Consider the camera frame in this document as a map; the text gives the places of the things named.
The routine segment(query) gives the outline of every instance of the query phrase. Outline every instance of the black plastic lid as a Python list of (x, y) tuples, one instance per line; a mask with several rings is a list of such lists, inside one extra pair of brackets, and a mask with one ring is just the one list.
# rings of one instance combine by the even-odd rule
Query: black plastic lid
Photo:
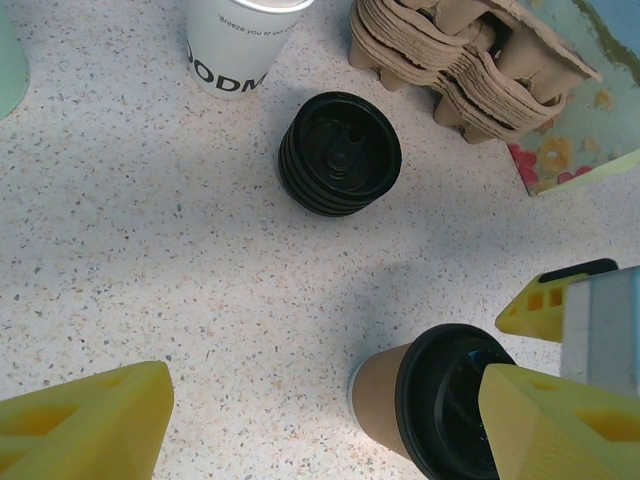
[(393, 186), (401, 157), (398, 137), (380, 110), (355, 95), (329, 92), (296, 115), (280, 146), (279, 168), (304, 206), (348, 215)]
[(434, 327), (411, 345), (396, 382), (396, 417), (405, 448), (432, 480), (498, 480), (478, 407), (491, 363), (515, 364), (471, 325)]

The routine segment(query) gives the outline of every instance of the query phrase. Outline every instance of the speckled countertop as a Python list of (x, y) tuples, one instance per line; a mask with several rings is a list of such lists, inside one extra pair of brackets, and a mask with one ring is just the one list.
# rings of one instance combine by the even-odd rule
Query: speckled countertop
[[(640, 170), (527, 197), (503, 144), (467, 145), (426, 90), (348, 66), (346, 0), (317, 1), (259, 94), (217, 101), (187, 73), (173, 1), (8, 0), (32, 80), (0, 121), (1, 396), (161, 359), (159, 479), (420, 478), (354, 425), (351, 371), (459, 321), (557, 372), (557, 347), (493, 319), (539, 272), (640, 263)], [(341, 220), (275, 168), (329, 89), (379, 106), (404, 149), (395, 187)]]

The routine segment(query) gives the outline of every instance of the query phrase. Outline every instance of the black lettering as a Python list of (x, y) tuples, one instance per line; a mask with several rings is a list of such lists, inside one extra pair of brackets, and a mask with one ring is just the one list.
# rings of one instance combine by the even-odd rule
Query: black lettering
[[(213, 73), (211, 73), (211, 70), (209, 70), (206, 65), (204, 65), (200, 60), (196, 60), (195, 62), (193, 62), (193, 68), (195, 69), (196, 73), (198, 74), (198, 76), (203, 79), (205, 82), (207, 83), (212, 83), (213, 82)], [(206, 76), (202, 75), (202, 73), (200, 72), (201, 70), (204, 70), (206, 73)]]
[[(231, 86), (225, 87), (224, 82), (229, 82)], [(237, 80), (233, 80), (232, 78), (227, 78), (223, 75), (218, 75), (218, 81), (216, 82), (216, 88), (220, 90), (224, 90), (225, 92), (235, 92), (240, 88), (240, 82)]]
[(258, 80), (258, 82), (256, 83), (255, 80), (247, 80), (246, 82), (244, 82), (244, 86), (242, 87), (242, 91), (246, 92), (247, 90), (253, 90), (254, 88), (256, 88), (258, 85), (260, 85), (263, 81), (264, 81), (264, 77), (267, 76), (267, 73), (265, 73), (262, 77), (260, 77), (260, 80)]

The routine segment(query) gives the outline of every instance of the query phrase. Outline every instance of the mint green object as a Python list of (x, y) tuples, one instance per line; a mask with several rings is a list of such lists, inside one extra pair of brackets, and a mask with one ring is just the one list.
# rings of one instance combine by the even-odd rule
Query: mint green object
[(0, 119), (18, 106), (28, 85), (27, 57), (11, 28), (6, 10), (0, 5)]

